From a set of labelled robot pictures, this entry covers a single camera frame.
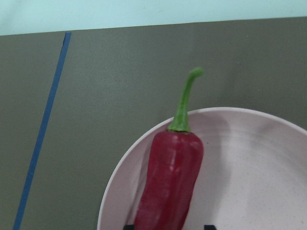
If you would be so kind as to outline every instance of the blue stripe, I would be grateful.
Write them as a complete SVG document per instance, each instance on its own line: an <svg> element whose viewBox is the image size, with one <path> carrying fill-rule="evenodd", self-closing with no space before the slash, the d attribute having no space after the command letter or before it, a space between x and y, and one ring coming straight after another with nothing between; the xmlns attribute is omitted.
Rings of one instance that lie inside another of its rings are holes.
<svg viewBox="0 0 307 230"><path fill-rule="evenodd" d="M29 197L32 179L33 179L33 176L34 176L38 156L39 156L39 153L40 153L40 150L42 148L43 141L44 141L44 136L45 136L47 125L48 125L48 120L49 120L49 117L50 117L54 98L56 96L56 92L57 92L57 89L58 89L59 80L60 80L61 73L62 73L62 70L63 70L64 61L65 61L65 57L66 57L66 54L67 54L70 39L71 39L71 32L66 32L65 37L64 37L64 41L63 41L63 46L62 46L62 49L61 49L61 53L59 55L59 61L58 61L57 69L56 69L56 72L55 72L55 75L54 75L54 78L53 78L53 82L52 82L52 85L51 85L51 89L50 89L50 92L49 92L49 97L48 97L48 100L47 100L43 119L42 119L40 129L39 129L39 132L38 132L38 135L37 135L36 144L35 144L35 147L34 147L34 150L33 150L31 162L30 162L29 169L28 169L28 174L27 174L27 177L26 177L26 180L25 180L25 183L24 183L24 189L23 189L23 193L22 193L22 196L21 196L21 199L20 199L19 206L18 206L13 230L19 230L21 222L23 220L24 209L25 209L28 197Z"/></svg>

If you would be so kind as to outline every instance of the wall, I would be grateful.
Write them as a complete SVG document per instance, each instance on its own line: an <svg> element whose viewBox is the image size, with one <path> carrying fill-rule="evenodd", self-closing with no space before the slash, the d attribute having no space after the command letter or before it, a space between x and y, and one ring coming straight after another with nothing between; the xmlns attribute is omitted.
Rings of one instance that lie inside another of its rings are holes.
<svg viewBox="0 0 307 230"><path fill-rule="evenodd" d="M0 35L307 16L305 0L0 0Z"/></svg>

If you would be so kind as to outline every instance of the red chili pepper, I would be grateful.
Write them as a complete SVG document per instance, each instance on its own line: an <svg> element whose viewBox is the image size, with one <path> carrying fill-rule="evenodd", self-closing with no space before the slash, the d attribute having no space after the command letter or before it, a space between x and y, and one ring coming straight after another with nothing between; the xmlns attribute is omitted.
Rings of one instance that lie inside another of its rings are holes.
<svg viewBox="0 0 307 230"><path fill-rule="evenodd" d="M184 225L203 157L201 140L189 131L187 104L202 73L201 68L190 72L172 124L153 139L135 230L181 230Z"/></svg>

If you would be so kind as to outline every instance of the pepper stem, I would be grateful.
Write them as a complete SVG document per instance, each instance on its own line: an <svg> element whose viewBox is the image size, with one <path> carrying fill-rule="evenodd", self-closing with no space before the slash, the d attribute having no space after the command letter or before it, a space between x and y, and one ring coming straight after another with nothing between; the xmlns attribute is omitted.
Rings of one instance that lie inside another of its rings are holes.
<svg viewBox="0 0 307 230"><path fill-rule="evenodd" d="M167 127L167 130L172 130L177 132L190 131L188 124L188 101L189 101L190 90L195 78L200 77L202 74L203 74L202 68L195 68L189 73L189 77L183 88L183 92L180 97L173 122Z"/></svg>

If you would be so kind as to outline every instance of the white plate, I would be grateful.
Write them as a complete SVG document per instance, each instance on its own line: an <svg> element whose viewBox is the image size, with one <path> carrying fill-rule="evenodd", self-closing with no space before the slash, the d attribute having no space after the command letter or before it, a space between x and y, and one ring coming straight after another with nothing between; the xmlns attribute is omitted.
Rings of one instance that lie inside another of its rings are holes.
<svg viewBox="0 0 307 230"><path fill-rule="evenodd" d="M150 145L168 119L125 153L102 199L98 230L133 223L145 184ZM241 108L189 113L205 154L183 230L307 230L307 131Z"/></svg>

